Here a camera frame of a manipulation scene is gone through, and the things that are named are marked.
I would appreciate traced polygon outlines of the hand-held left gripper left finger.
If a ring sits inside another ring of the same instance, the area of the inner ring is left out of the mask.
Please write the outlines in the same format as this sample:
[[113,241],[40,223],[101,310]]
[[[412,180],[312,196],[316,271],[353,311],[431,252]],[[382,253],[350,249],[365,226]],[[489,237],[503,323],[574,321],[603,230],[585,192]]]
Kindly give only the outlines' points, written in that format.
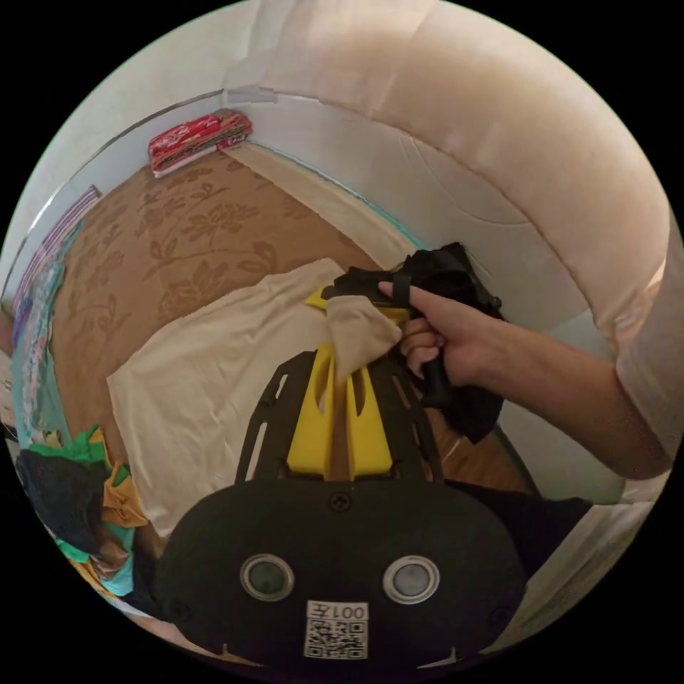
[[329,476],[335,423],[335,353],[330,343],[313,357],[299,418],[287,456],[295,475]]

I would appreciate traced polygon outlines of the person's right hand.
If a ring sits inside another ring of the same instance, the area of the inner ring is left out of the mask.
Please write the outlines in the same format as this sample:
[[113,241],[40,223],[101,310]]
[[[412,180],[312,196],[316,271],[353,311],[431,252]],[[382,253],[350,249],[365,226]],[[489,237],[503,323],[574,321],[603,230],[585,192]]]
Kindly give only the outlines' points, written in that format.
[[415,286],[408,301],[418,317],[403,325],[398,349],[409,369],[422,375],[425,364],[440,359],[451,385],[477,385],[505,322]]

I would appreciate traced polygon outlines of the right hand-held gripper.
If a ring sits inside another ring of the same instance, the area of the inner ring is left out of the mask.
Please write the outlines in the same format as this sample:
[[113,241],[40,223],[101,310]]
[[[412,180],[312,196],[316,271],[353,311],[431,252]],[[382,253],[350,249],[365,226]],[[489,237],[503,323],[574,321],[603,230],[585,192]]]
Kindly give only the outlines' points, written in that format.
[[[492,295],[476,275],[467,252],[459,242],[440,249],[418,250],[390,271],[371,271],[351,267],[307,297],[304,303],[320,311],[327,310],[332,297],[363,296],[389,321],[406,324],[418,317],[408,301],[410,286],[457,301],[488,316],[501,320],[501,300]],[[499,410],[503,400],[479,388],[456,388],[450,385],[442,360],[423,366],[423,405],[439,410]]]

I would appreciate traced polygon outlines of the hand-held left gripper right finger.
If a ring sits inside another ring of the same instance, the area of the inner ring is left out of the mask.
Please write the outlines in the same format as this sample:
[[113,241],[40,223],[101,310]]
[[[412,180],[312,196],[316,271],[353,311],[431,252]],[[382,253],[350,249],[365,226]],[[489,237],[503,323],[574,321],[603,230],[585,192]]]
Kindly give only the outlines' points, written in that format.
[[393,467],[368,367],[346,379],[346,444],[350,475],[389,475]]

